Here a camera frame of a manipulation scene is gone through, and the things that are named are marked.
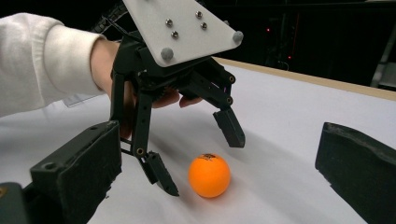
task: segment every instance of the white mounting plate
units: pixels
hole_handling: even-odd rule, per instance
[[[123,0],[134,23],[144,38],[155,62],[161,67],[183,63],[234,49],[241,41],[233,41],[235,30],[194,0]],[[201,11],[203,16],[195,16]],[[165,24],[172,20],[173,26]],[[207,28],[201,28],[205,22]],[[178,32],[178,38],[171,33]],[[163,59],[161,52],[169,48],[173,58]]]

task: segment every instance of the dark background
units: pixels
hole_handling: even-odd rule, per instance
[[[50,16],[91,30],[117,0],[6,0],[4,17],[16,12]],[[199,0],[244,33],[237,49],[215,56],[370,86],[396,22],[396,1]],[[118,23],[135,29],[129,15]],[[120,34],[114,29],[109,39]],[[396,48],[389,55],[396,62]]]

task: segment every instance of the black plastic part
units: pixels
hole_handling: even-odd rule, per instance
[[[18,183],[0,184],[0,223],[33,223],[27,210],[21,185]]]
[[[139,160],[151,184],[157,185],[172,196],[178,196],[177,186],[166,170],[159,153],[150,151],[144,160]]]
[[[33,188],[60,206],[64,223],[87,223],[121,172],[119,127],[91,126],[31,168]]]
[[[220,109],[215,115],[231,147],[243,147],[245,135],[230,106],[233,103],[231,86],[235,77],[211,57],[203,57],[168,67],[154,61],[143,42],[126,35],[119,47],[112,71],[113,86],[110,120],[123,120],[124,84],[132,82],[137,97],[133,136],[130,150],[122,152],[135,156],[151,184],[157,183],[166,192],[177,196],[177,187],[167,172],[159,154],[148,153],[149,125],[152,103],[164,90],[178,90],[188,98],[201,97]]]
[[[151,119],[152,96],[140,91],[137,94],[137,102],[134,115],[134,143],[131,151],[138,159],[145,157],[149,141],[149,124]]]
[[[367,223],[396,223],[396,150],[354,129],[324,123],[316,168]]]
[[[213,114],[230,147],[244,147],[245,134],[231,108]]]

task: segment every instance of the ping pong ball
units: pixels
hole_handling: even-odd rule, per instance
[[[204,198],[219,196],[228,188],[230,181],[230,167],[227,161],[217,154],[202,154],[191,162],[190,186]]]

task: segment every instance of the metal screw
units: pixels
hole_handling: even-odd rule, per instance
[[[172,31],[171,36],[176,39],[178,38],[178,32],[177,31]]]
[[[201,28],[202,28],[203,30],[206,30],[206,28],[207,28],[206,22],[201,23]]]
[[[195,12],[195,16],[196,16],[198,19],[201,19],[202,16],[203,16],[203,14],[202,14],[201,11],[197,11],[197,12]]]
[[[166,26],[171,27],[173,25],[173,21],[171,19],[166,19],[165,24]]]

